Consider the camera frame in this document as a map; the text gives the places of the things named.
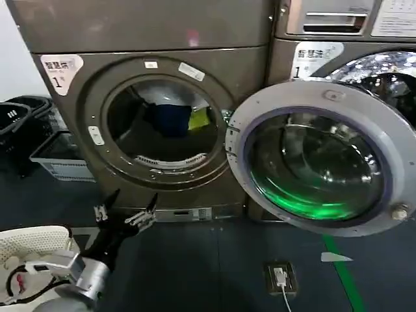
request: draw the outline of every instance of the electrical outlet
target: electrical outlet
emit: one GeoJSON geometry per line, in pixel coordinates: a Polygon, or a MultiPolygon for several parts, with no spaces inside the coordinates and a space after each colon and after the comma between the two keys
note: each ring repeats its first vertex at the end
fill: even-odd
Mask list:
{"type": "Polygon", "coordinates": [[[277,268],[281,268],[284,272],[286,272],[287,277],[285,292],[292,296],[296,295],[296,292],[298,291],[298,284],[294,275],[293,266],[290,262],[286,261],[267,262],[264,264],[264,273],[268,293],[273,296],[282,293],[281,287],[278,287],[278,281],[274,273],[277,268]]]}

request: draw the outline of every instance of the laundry basket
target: laundry basket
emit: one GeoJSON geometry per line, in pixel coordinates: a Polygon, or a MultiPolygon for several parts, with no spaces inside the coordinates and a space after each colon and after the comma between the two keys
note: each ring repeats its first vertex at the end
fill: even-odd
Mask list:
{"type": "MultiPolygon", "coordinates": [[[[5,281],[18,265],[40,259],[58,250],[79,252],[79,247],[72,238],[71,232],[63,226],[26,227],[0,232],[0,302],[10,300],[5,281]],[[8,262],[12,258],[18,263],[10,266],[8,262]]],[[[19,295],[19,298],[27,298],[38,293],[50,283],[51,279],[52,276],[49,273],[29,276],[25,279],[27,289],[19,295]]],[[[44,295],[48,299],[56,296],[53,292],[47,292],[44,295]]]]}
{"type": "Polygon", "coordinates": [[[31,155],[31,161],[61,181],[95,182],[69,131],[58,131],[47,139],[31,155]]]}
{"type": "Polygon", "coordinates": [[[45,97],[21,96],[0,103],[0,170],[20,177],[30,174],[31,153],[52,134],[45,97]]]}

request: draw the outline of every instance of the green light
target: green light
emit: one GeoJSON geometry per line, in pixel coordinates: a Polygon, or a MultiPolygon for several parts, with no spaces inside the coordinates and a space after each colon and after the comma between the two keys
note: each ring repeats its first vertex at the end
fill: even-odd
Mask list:
{"type": "Polygon", "coordinates": [[[354,212],[351,211],[346,203],[328,203],[311,200],[299,194],[293,194],[277,185],[271,179],[267,181],[277,190],[261,186],[253,176],[254,181],[259,186],[261,192],[274,204],[304,218],[313,220],[344,220],[352,218],[354,212]]]}

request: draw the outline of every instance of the robotic hand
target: robotic hand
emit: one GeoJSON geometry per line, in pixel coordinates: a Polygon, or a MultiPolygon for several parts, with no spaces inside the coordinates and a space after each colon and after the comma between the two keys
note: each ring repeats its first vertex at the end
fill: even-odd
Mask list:
{"type": "Polygon", "coordinates": [[[49,270],[70,281],[70,284],[55,289],[60,298],[40,304],[34,312],[85,312],[96,307],[105,281],[114,270],[122,242],[142,233],[155,222],[157,194],[145,211],[125,218],[122,213],[111,210],[119,193],[117,190],[103,205],[94,207],[99,233],[89,249],[82,253],[60,252],[45,261],[31,261],[25,265],[29,273],[49,270]]]}

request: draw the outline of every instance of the white wall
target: white wall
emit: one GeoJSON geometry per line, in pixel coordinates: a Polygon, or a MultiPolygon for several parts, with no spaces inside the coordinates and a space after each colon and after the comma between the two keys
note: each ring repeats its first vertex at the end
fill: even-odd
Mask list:
{"type": "Polygon", "coordinates": [[[49,92],[5,0],[0,0],[0,101],[23,95],[49,96],[49,92]]]}

